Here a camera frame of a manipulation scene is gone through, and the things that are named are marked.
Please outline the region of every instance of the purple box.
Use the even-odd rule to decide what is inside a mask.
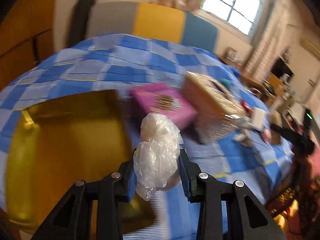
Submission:
[[[164,114],[174,124],[183,130],[190,125],[197,116],[197,111],[176,90],[166,83],[159,82],[131,89],[132,112],[139,119],[143,119],[149,113]],[[173,99],[168,106],[167,97]]]

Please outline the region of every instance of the checkered bedsheet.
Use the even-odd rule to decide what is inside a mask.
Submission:
[[[0,93],[0,206],[5,209],[6,157],[21,109],[66,95],[116,89],[125,114],[130,88],[157,81],[178,88],[186,71],[208,74],[218,80],[228,79],[237,99],[242,97],[250,106],[268,111],[214,54],[125,34],[107,34],[82,41],[52,55],[11,82]],[[129,118],[125,124],[134,148],[140,142],[139,131]],[[285,140],[282,146],[272,147],[252,131],[254,147],[245,148],[232,141],[233,134],[207,145],[198,142],[192,129],[181,134],[182,147],[203,172],[225,182],[243,180],[262,203],[290,170],[292,152]],[[125,239],[195,238],[199,205],[188,203],[181,185],[167,192],[157,192],[151,203],[157,217],[155,224],[128,234]],[[226,231],[225,207],[223,214]]]

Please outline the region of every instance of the open box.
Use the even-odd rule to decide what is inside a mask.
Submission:
[[[22,111],[8,155],[8,218],[34,233],[78,179],[103,179],[132,156],[115,90],[53,99]],[[154,221],[149,202],[135,195],[120,207],[123,233]],[[97,203],[93,205],[95,235]]]

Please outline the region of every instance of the tissue box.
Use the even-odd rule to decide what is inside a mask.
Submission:
[[[245,116],[229,90],[208,75],[187,72],[182,95],[199,113],[195,128],[202,143],[236,130]]]
[[[131,90],[133,115],[142,120],[149,113],[164,114],[183,130],[197,116],[197,111],[176,90],[159,82]]]

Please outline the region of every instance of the striped headboard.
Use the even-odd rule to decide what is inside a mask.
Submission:
[[[218,29],[188,12],[150,3],[121,1],[97,3],[92,7],[86,38],[105,33],[172,41],[213,52]]]

